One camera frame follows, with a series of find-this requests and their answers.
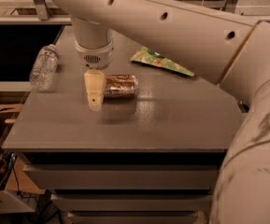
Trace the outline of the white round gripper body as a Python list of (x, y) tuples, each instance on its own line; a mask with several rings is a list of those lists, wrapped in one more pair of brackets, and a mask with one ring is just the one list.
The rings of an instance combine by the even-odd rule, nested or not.
[(78, 42), (75, 42), (75, 47), (81, 59), (81, 65), (83, 68), (103, 70), (112, 62), (112, 41), (97, 49), (84, 48)]

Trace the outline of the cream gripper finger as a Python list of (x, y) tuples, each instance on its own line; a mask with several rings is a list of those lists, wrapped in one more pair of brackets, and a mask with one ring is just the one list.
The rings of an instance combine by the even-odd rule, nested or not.
[(104, 102), (106, 76), (101, 70), (89, 69), (84, 74), (88, 105), (91, 111), (100, 111)]

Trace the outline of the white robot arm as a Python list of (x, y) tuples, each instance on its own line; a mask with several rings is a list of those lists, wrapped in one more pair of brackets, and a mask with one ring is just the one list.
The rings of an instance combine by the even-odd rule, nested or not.
[(52, 0), (186, 66), (249, 112), (220, 168), (210, 224), (270, 224), (270, 23), (174, 0)]

